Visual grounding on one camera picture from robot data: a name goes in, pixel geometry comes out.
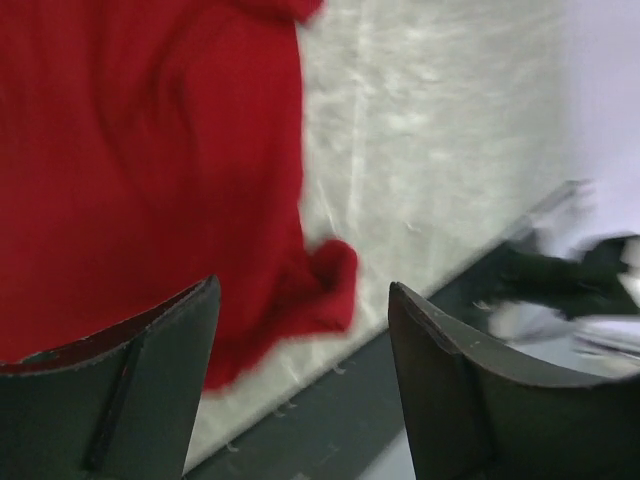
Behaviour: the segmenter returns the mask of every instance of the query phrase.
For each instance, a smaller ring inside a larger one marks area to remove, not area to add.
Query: red fabric
[[[294,20],[320,0],[0,2],[0,358],[215,274],[208,388],[348,328],[356,256],[303,248]]]

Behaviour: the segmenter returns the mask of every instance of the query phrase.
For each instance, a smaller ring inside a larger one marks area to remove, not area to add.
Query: red shirt
[[[279,338],[348,327],[355,254],[305,253],[298,214],[295,20],[319,3],[0,2],[0,359],[211,274],[208,387]]]

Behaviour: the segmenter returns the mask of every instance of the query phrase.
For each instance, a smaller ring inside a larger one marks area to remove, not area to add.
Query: wrinkled fabric
[[[207,388],[280,339],[349,327],[356,255],[305,252],[298,213],[295,21],[319,3],[0,3],[0,360],[212,274]]]

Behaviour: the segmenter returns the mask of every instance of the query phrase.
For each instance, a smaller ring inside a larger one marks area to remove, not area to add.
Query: red cloth
[[[0,2],[1,359],[210,274],[208,388],[279,339],[348,328],[355,253],[305,253],[297,208],[294,20],[320,1]]]

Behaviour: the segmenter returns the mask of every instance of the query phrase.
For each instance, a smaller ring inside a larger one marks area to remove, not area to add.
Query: white wall
[[[640,2],[568,2],[577,176],[597,188],[589,232],[640,232]]]

